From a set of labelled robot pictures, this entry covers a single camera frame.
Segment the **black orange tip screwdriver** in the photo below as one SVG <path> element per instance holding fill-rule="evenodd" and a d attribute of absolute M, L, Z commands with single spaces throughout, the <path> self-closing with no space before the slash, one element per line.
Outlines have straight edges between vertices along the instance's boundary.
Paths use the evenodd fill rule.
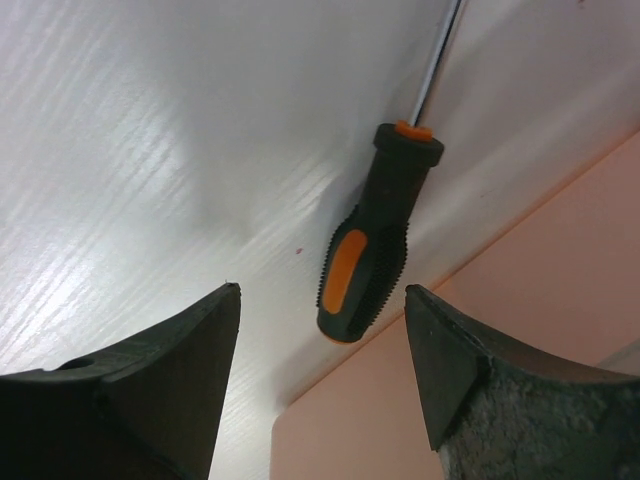
<path fill-rule="evenodd" d="M 422 125 L 447 48 L 463 13 L 450 1 L 442 14 L 414 106 L 377 127 L 375 155 L 352 212 L 331 237 L 317 296 L 317 326 L 329 339 L 359 341 L 384 308 L 407 260 L 409 220 L 444 145 Z"/>

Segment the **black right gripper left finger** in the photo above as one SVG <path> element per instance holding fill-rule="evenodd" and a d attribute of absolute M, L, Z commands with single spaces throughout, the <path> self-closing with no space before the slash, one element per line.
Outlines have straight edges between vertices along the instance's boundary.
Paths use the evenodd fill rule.
<path fill-rule="evenodd" d="M 207 478 L 240 313 L 240 287 L 227 283 L 54 370 L 3 376 L 2 477 Z"/>

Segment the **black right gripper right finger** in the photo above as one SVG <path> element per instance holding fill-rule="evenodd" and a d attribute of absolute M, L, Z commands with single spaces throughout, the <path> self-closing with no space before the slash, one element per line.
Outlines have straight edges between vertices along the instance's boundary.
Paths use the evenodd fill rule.
<path fill-rule="evenodd" d="M 419 285 L 405 320 L 445 478 L 638 478 L 638 377 L 536 349 Z"/>

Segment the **pink translucent plastic toolbox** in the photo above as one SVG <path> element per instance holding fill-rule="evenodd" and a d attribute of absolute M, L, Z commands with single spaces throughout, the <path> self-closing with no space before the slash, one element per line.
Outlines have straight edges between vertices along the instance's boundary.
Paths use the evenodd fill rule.
<path fill-rule="evenodd" d="M 629 138 L 436 293 L 536 348 L 639 370 L 639 140 Z M 438 479 L 406 327 L 395 321 L 276 420 L 273 479 Z"/>

